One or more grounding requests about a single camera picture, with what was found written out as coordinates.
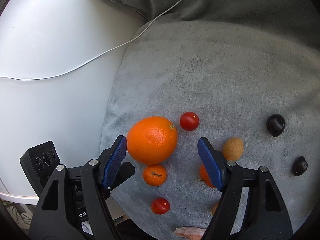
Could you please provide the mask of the small mandarin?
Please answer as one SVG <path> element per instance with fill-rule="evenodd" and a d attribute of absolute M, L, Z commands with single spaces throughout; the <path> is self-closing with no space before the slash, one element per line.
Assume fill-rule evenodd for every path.
<path fill-rule="evenodd" d="M 160 186 L 167 180 L 167 171 L 160 164 L 148 165 L 142 173 L 144 181 L 150 186 Z"/>
<path fill-rule="evenodd" d="M 211 183 L 209 175 L 204 167 L 204 165 L 200 166 L 199 169 L 200 180 L 203 181 L 208 187 L 214 188 L 215 186 Z"/>

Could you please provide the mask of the brown longan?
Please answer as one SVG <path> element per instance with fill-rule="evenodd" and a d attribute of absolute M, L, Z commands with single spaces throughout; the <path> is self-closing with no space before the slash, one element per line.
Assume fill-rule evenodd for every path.
<path fill-rule="evenodd" d="M 222 148 L 223 156 L 226 160 L 237 161 L 244 152 L 244 142 L 240 138 L 228 139 Z"/>

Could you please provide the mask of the red cherry tomato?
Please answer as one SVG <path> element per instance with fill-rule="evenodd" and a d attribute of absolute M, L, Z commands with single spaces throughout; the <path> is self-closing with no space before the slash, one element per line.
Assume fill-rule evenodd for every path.
<path fill-rule="evenodd" d="M 170 204 L 165 198 L 156 198 L 151 203 L 151 211 L 157 215 L 163 215 L 170 210 Z"/>
<path fill-rule="evenodd" d="M 186 131 L 193 131 L 199 126 L 200 119 L 193 112 L 185 112 L 180 117 L 180 126 Z"/>

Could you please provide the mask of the large orange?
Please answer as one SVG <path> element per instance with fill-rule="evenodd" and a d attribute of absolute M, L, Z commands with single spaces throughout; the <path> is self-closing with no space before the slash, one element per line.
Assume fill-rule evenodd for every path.
<path fill-rule="evenodd" d="M 151 116 L 134 124 L 127 133 L 127 151 L 145 165 L 159 164 L 168 159 L 177 146 L 176 126 L 167 118 Z"/>

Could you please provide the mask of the dark cherry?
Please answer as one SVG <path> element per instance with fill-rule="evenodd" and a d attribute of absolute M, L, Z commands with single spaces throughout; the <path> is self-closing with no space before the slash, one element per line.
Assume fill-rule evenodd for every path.
<path fill-rule="evenodd" d="M 294 176 L 297 177 L 297 176 L 303 175 L 307 169 L 308 169 L 308 163 L 305 157 L 300 156 L 294 161 L 291 172 Z"/>
<path fill-rule="evenodd" d="M 285 119 L 280 114 L 272 114 L 266 121 L 266 128 L 273 137 L 280 136 L 283 133 L 285 126 Z"/>

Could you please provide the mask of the grey sofa back cushion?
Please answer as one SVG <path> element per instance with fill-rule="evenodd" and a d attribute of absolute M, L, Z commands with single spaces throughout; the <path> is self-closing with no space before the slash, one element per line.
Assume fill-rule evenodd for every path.
<path fill-rule="evenodd" d="M 166 9 L 182 20 L 280 23 L 305 15 L 309 0 L 111 0 L 152 20 Z"/>

